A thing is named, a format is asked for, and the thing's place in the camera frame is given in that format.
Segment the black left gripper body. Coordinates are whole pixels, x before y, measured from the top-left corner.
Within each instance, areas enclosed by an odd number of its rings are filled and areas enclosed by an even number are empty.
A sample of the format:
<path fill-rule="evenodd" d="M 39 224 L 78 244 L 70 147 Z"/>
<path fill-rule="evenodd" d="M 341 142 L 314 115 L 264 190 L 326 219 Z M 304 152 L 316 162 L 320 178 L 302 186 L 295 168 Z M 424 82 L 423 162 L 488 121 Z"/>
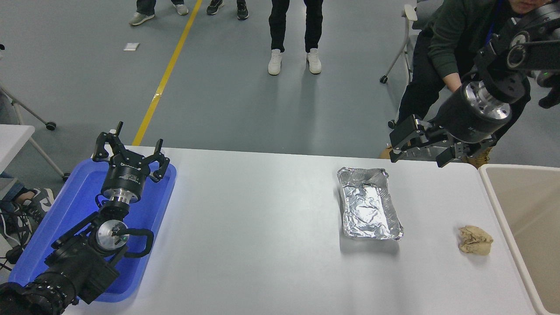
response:
<path fill-rule="evenodd" d="M 111 191 L 122 189 L 135 196 L 143 193 L 146 178 L 151 173 L 150 167 L 144 165 L 131 167 L 128 164 L 108 162 L 109 168 L 101 188 L 104 196 L 111 195 Z"/>

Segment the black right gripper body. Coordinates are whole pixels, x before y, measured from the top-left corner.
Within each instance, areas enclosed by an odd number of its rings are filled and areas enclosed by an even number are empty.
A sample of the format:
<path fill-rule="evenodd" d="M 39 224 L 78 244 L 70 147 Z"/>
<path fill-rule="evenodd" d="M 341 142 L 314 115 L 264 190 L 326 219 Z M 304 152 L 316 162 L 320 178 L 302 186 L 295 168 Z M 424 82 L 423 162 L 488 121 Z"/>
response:
<path fill-rule="evenodd" d="M 509 122 L 509 104 L 490 95 L 484 87 L 462 87 L 440 106 L 430 122 L 457 140 L 473 144 Z"/>

